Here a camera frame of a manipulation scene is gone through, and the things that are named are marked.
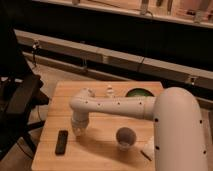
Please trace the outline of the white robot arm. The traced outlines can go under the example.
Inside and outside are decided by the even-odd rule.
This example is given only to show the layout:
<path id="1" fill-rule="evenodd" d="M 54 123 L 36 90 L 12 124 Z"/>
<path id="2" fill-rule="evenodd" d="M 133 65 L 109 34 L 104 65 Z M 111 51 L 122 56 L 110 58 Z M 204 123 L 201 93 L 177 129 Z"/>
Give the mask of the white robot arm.
<path id="1" fill-rule="evenodd" d="M 70 100 L 72 127 L 86 129 L 91 112 L 151 120 L 156 171 L 208 171 L 201 110 L 189 91 L 170 87 L 159 95 L 101 98 L 84 88 Z"/>

